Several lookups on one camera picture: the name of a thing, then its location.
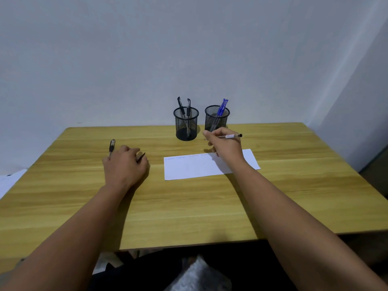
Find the person's right arm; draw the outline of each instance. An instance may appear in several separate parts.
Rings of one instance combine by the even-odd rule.
[[[240,139],[226,128],[204,131],[228,164],[280,264],[299,290],[388,290],[340,238],[244,159]]]

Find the pen holder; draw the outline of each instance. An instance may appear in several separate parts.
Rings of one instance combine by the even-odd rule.
[[[226,121],[230,111],[228,108],[225,108],[221,116],[217,116],[219,105],[211,105],[205,108],[206,118],[205,118],[205,130],[214,131],[220,127],[226,127]]]
[[[190,107],[190,118],[182,114],[180,108],[174,110],[176,136],[182,141],[191,141],[197,137],[197,119],[199,111]]]

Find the paper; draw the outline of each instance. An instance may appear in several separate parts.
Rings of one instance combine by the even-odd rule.
[[[27,170],[20,170],[10,176],[0,176],[0,199],[12,188]]]
[[[255,170],[260,167],[251,149],[242,151],[245,160]],[[164,158],[164,179],[180,180],[232,173],[227,164],[216,153],[203,153]]]

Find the person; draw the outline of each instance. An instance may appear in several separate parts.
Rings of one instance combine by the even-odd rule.
[[[299,290],[388,290],[337,235],[248,165],[240,138],[217,137],[230,134],[237,132],[204,131],[209,145],[233,172],[269,245]],[[138,164],[135,161],[138,151],[121,146],[103,159],[105,185],[14,270],[4,290],[88,287],[110,220],[147,170],[147,157]]]

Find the wood grain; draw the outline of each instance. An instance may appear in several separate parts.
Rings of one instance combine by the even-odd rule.
[[[302,123],[229,127],[260,173],[335,233],[388,229],[388,201]],[[183,142],[174,126],[68,128],[0,200],[0,258],[30,254],[96,193],[113,138],[140,147],[151,168],[120,205],[105,249],[264,238],[233,175],[164,181],[163,157],[203,153],[201,134]]]

